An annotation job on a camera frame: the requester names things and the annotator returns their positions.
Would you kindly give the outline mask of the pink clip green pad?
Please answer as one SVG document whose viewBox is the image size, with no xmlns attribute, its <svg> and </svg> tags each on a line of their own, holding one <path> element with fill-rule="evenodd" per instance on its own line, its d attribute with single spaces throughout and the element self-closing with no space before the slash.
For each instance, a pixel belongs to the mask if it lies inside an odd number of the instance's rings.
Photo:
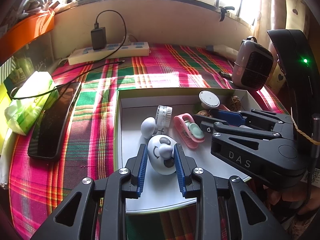
<svg viewBox="0 0 320 240">
<path fill-rule="evenodd" d="M 194 150 L 204 142 L 204 132 L 189 113 L 174 116 L 174 127 L 188 148 Z"/>
</svg>

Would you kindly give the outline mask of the white panda egg toy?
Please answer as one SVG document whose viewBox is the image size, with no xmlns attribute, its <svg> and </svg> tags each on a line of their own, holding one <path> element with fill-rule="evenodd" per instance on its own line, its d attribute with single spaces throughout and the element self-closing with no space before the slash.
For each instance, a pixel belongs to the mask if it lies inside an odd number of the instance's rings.
<svg viewBox="0 0 320 240">
<path fill-rule="evenodd" d="M 148 157 L 153 169 L 162 175 L 176 172 L 174 146 L 176 141 L 167 135 L 155 135 L 148 143 Z"/>
</svg>

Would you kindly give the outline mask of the brown carved walnut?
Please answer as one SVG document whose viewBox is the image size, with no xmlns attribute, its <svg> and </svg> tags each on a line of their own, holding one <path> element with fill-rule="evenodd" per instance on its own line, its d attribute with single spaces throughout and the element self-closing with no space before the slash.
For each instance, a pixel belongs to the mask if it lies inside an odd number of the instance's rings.
<svg viewBox="0 0 320 240">
<path fill-rule="evenodd" d="M 199 111 L 198 113 L 196 113 L 197 115 L 201 115 L 201 116 L 206 116 L 209 118 L 212 118 L 213 116 L 211 115 L 210 111 L 203 109 L 201 111 Z"/>
<path fill-rule="evenodd" d="M 226 103 L 226 107 L 230 110 L 230 111 L 240 111 L 242 109 L 242 104 L 241 104 L 241 100 L 238 96 L 234 95 L 231 96 Z"/>
</svg>

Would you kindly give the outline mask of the pink open clip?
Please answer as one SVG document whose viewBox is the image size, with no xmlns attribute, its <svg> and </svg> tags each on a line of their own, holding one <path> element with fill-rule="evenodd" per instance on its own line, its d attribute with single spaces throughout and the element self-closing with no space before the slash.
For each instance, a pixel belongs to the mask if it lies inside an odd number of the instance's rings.
<svg viewBox="0 0 320 240">
<path fill-rule="evenodd" d="M 229 111 L 229 109 L 225 105 L 219 105 L 217 109 L 223 110 L 223 111 Z"/>
</svg>

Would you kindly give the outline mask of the small white ribbed jar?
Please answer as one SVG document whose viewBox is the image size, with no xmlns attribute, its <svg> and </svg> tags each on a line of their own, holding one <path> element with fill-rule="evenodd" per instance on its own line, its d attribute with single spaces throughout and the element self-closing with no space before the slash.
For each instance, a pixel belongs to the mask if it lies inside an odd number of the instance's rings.
<svg viewBox="0 0 320 240">
<path fill-rule="evenodd" d="M 156 111 L 155 121 L 158 127 L 169 128 L 173 108 L 159 105 Z"/>
</svg>

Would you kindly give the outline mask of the small grey black heater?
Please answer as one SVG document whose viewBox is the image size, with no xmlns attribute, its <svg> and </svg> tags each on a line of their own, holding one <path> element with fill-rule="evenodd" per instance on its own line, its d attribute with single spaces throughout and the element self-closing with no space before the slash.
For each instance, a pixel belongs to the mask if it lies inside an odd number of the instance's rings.
<svg viewBox="0 0 320 240">
<path fill-rule="evenodd" d="M 242 40 L 234 61 L 232 82 L 246 90 L 261 90 L 273 65 L 272 53 L 257 42 L 254 36 Z"/>
</svg>

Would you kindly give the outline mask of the white small egg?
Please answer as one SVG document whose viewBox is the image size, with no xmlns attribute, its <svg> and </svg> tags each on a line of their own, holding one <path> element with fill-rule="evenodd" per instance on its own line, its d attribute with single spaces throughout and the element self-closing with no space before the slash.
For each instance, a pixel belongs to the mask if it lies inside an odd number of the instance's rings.
<svg viewBox="0 0 320 240">
<path fill-rule="evenodd" d="M 141 134 L 145 139 L 150 139 L 158 131 L 154 117 L 146 118 L 140 126 Z"/>
</svg>

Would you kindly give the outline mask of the green white shallow box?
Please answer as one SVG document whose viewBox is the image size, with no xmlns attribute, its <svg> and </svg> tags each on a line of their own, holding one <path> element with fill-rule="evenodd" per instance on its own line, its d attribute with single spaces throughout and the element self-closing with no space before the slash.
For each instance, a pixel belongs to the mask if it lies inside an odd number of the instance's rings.
<svg viewBox="0 0 320 240">
<path fill-rule="evenodd" d="M 193 114 L 195 105 L 200 101 L 200 91 L 201 88 L 120 90 L 114 127 L 115 168 L 124 167 L 129 158 L 137 155 L 140 145 L 148 142 L 141 134 L 140 125 L 145 118 L 155 116 L 159 105 L 171 106 L 173 116 Z M 192 150 L 184 145 L 183 150 L 195 159 L 198 166 L 215 176 L 229 178 L 237 175 L 243 181 L 250 180 L 249 176 L 211 155 L 209 134 L 197 149 Z M 195 202 L 194 198 L 182 197 L 176 174 L 160 175 L 148 164 L 142 195 L 139 199 L 128 199 L 126 211 L 132 215 L 158 213 L 180 209 Z"/>
</svg>

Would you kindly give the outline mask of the plaid red green cloth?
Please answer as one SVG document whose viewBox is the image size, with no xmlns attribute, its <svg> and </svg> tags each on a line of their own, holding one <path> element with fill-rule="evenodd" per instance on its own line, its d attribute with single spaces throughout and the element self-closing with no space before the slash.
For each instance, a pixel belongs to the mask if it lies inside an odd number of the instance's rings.
<svg viewBox="0 0 320 240">
<path fill-rule="evenodd" d="M 71 79 L 82 90 L 71 116 L 61 158 L 43 163 L 28 154 L 29 136 L 15 142 L 9 175 L 12 223 L 29 239 L 48 215 L 84 177 L 100 179 L 114 170 L 113 132 L 119 90 L 165 87 L 230 89 L 219 76 L 230 72 L 227 61 L 203 48 L 151 44 L 147 57 L 133 57 L 121 65 L 69 64 L 54 72 L 56 83 Z"/>
</svg>

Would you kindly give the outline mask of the black smartphone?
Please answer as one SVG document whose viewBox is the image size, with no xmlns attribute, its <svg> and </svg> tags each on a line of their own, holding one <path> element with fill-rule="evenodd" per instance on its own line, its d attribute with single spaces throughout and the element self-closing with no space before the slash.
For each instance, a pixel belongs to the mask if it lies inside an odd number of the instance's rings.
<svg viewBox="0 0 320 240">
<path fill-rule="evenodd" d="M 72 82 L 50 93 L 35 122 L 27 151 L 29 157 L 43 160 L 59 159 L 80 90 L 81 83 Z"/>
</svg>

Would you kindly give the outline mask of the black window hook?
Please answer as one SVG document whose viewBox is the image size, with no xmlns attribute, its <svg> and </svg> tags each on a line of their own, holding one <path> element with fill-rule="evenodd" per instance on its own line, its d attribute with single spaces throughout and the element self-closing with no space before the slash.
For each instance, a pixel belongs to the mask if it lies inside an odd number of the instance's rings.
<svg viewBox="0 0 320 240">
<path fill-rule="evenodd" d="M 229 10 L 235 10 L 235 7 L 222 7 L 220 6 L 220 22 L 224 21 L 225 19 L 225 14 L 229 11 Z"/>
</svg>

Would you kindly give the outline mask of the white power strip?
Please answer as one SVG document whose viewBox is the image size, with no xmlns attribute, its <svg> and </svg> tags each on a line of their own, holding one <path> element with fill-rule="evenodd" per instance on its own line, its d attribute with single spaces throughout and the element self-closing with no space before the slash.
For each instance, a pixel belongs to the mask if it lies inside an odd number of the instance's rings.
<svg viewBox="0 0 320 240">
<path fill-rule="evenodd" d="M 108 44 L 104 49 L 94 50 L 92 47 L 75 50 L 68 57 L 70 65 L 97 61 L 103 58 L 115 59 L 135 56 L 148 56 L 150 47 L 148 42 L 133 42 L 119 47 L 119 43 Z"/>
</svg>

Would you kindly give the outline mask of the black charger adapter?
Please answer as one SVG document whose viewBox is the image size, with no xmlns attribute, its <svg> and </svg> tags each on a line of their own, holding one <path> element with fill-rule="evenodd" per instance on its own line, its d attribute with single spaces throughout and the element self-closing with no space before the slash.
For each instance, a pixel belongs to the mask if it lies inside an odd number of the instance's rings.
<svg viewBox="0 0 320 240">
<path fill-rule="evenodd" d="M 91 40 L 93 50 L 104 49 L 106 47 L 105 27 L 93 29 L 91 31 Z"/>
</svg>

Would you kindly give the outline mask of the green striped white box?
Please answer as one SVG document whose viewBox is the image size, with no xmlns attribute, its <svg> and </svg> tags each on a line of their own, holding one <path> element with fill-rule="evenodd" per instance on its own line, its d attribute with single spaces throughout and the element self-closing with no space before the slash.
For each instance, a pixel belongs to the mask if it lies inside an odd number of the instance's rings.
<svg viewBox="0 0 320 240">
<path fill-rule="evenodd" d="M 0 83 L 3 81 L 16 69 L 16 62 L 14 57 L 10 57 L 1 65 L 0 69 Z"/>
</svg>

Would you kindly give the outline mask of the orange tray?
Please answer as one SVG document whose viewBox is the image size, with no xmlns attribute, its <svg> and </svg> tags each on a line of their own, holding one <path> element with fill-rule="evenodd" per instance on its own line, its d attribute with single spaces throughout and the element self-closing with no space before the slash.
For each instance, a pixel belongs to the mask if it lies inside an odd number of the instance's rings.
<svg viewBox="0 0 320 240">
<path fill-rule="evenodd" d="M 53 10 L 48 10 L 30 16 L 7 31 L 1 37 L 0 42 L 1 64 L 26 44 L 53 30 L 54 15 L 55 12 Z"/>
</svg>

